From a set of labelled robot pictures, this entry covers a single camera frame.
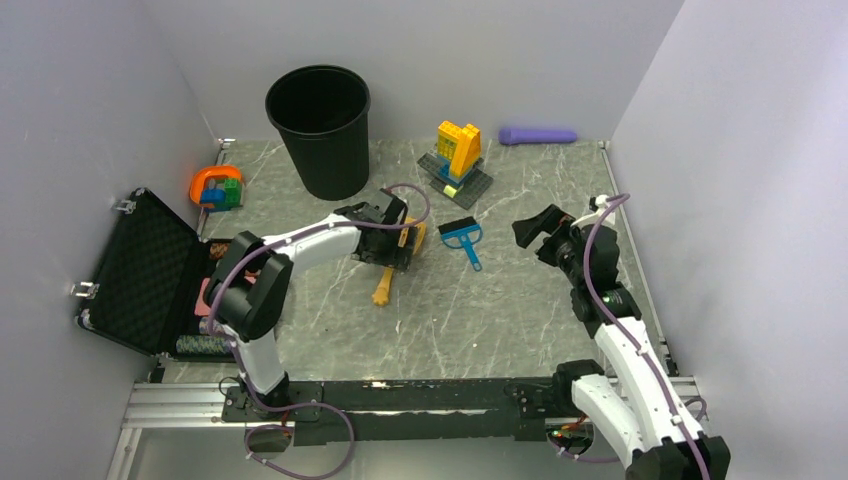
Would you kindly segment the yellow slotted scoop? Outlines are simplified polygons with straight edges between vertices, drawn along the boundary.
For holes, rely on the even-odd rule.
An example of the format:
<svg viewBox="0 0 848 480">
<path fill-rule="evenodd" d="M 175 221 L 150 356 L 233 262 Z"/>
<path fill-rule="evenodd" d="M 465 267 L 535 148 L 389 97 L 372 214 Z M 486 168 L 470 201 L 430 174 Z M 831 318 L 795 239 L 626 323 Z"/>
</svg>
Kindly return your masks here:
<svg viewBox="0 0 848 480">
<path fill-rule="evenodd" d="M 391 285 L 395 271 L 400 268 L 404 270 L 409 266 L 411 258 L 416 255 L 422 247 L 427 231 L 425 222 L 415 225 L 413 228 L 405 228 L 399 234 L 398 257 L 390 266 L 383 268 L 382 276 L 372 294 L 372 302 L 375 306 L 383 307 L 389 304 L 391 296 Z"/>
</svg>

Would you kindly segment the blue hand brush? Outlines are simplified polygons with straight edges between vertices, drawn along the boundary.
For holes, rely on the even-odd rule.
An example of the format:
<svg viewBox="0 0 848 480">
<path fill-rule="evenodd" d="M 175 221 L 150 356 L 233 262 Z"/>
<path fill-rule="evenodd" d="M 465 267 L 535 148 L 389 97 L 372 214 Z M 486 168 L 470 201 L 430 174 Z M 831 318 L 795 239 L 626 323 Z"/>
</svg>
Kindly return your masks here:
<svg viewBox="0 0 848 480">
<path fill-rule="evenodd" d="M 482 270 L 482 264 L 474 246 L 483 239 L 483 230 L 473 216 L 453 220 L 437 227 L 442 243 L 456 250 L 463 250 L 475 272 Z"/>
</svg>

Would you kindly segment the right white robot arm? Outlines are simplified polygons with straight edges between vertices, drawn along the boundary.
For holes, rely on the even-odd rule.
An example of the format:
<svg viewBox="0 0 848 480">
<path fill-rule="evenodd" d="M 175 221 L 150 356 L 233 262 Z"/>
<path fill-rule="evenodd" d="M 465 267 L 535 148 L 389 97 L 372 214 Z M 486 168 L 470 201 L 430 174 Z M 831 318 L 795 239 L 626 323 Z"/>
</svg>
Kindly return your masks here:
<svg viewBox="0 0 848 480">
<path fill-rule="evenodd" d="M 546 237 L 537 258 L 571 284 L 572 309 L 616 377 L 594 360 L 558 365 L 551 399 L 586 416 L 615 451 L 628 479 L 724 479 L 731 453 L 689 411 L 663 370 L 633 296 L 619 281 L 614 208 L 575 218 L 550 205 L 512 224 L 516 244 Z"/>
</svg>

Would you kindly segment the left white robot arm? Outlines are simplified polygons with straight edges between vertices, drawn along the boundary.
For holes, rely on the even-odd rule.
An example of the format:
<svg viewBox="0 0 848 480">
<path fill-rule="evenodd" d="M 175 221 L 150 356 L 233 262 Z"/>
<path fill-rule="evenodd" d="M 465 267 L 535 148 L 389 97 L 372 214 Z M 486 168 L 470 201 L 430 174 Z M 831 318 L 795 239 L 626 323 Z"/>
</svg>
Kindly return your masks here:
<svg viewBox="0 0 848 480">
<path fill-rule="evenodd" d="M 204 291 L 206 329 L 226 341 L 249 391 L 248 407 L 258 417 L 275 419 L 291 402 L 274 337 L 291 279 L 348 256 L 406 269 L 417 225 L 408 210 L 383 188 L 372 201 L 338 208 L 300 229 L 266 237 L 244 231 L 231 240 Z"/>
</svg>

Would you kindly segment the purple cylinder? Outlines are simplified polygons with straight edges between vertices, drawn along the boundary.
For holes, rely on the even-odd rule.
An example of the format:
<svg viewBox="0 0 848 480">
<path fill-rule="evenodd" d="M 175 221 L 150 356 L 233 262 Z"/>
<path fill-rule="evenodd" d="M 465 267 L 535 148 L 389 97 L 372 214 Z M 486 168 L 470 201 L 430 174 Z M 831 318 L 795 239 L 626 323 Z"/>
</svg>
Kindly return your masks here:
<svg viewBox="0 0 848 480">
<path fill-rule="evenodd" d="M 569 144 L 578 140 L 577 133 L 570 130 L 531 129 L 519 127 L 503 127 L 498 132 L 501 145 L 525 144 Z"/>
</svg>

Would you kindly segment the yellow toy brick tower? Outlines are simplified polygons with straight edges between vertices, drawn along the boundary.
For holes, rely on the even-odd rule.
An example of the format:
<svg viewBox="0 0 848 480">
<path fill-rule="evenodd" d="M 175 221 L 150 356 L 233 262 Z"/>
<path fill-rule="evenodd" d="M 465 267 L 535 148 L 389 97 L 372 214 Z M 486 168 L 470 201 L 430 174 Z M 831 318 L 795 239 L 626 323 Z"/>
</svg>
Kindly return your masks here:
<svg viewBox="0 0 848 480">
<path fill-rule="evenodd" d="M 464 210 L 470 210 L 494 183 L 482 169 L 481 131 L 472 124 L 443 121 L 436 143 L 417 164 L 430 175 L 432 188 Z"/>
</svg>

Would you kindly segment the black plastic bucket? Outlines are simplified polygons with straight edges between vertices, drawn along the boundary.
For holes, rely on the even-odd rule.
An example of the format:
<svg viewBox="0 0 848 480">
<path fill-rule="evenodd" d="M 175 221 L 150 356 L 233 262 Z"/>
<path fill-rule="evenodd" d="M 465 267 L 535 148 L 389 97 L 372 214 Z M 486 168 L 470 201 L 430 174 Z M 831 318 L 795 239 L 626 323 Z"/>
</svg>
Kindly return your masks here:
<svg viewBox="0 0 848 480">
<path fill-rule="evenodd" d="M 309 194 L 340 201 L 358 194 L 370 175 L 370 90 L 355 72 L 309 65 L 278 78 L 264 101 Z"/>
</svg>

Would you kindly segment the pink playing cards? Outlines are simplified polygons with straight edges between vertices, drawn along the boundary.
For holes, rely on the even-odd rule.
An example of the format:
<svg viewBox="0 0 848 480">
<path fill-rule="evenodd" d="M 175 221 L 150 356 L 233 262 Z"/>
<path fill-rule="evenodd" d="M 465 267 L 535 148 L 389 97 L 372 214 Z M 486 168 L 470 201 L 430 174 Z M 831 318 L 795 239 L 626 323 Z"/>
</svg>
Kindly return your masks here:
<svg viewBox="0 0 848 480">
<path fill-rule="evenodd" d="M 253 283 L 256 282 L 257 276 L 258 276 L 257 273 L 247 272 L 244 275 L 244 278 L 248 282 L 253 284 Z M 198 317 L 206 317 L 206 316 L 209 315 L 209 312 L 210 312 L 210 304 L 205 300 L 205 297 L 204 297 L 205 290 L 206 290 L 206 287 L 208 286 L 209 281 L 210 281 L 209 277 L 204 277 L 202 279 L 202 282 L 201 282 L 201 285 L 200 285 L 200 290 L 199 290 L 198 297 L 197 297 L 195 307 L 194 307 L 194 314 Z"/>
</svg>

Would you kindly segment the black poker chip case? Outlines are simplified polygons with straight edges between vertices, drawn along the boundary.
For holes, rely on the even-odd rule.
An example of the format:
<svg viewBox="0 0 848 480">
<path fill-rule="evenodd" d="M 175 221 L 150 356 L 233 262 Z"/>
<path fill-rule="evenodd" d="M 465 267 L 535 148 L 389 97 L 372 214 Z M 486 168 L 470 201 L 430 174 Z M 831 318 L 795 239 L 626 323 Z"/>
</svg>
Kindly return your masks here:
<svg viewBox="0 0 848 480">
<path fill-rule="evenodd" d="M 194 307 L 204 277 L 213 274 L 229 240 L 202 240 L 147 188 L 115 204 L 117 221 L 90 280 L 75 285 L 76 324 L 159 358 L 226 362 L 226 341 L 206 330 Z"/>
</svg>

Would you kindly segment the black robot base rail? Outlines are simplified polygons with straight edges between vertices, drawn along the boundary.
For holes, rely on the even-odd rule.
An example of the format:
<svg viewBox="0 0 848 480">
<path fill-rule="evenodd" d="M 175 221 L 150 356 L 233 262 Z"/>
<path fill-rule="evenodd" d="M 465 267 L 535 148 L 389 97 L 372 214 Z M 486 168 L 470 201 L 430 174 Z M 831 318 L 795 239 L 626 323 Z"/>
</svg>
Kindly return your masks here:
<svg viewBox="0 0 848 480">
<path fill-rule="evenodd" d="M 296 410 L 264 412 L 239 386 L 227 388 L 225 423 L 292 423 L 297 446 L 358 441 L 511 438 L 543 441 L 581 413 L 550 377 L 383 381 L 293 381 Z"/>
</svg>

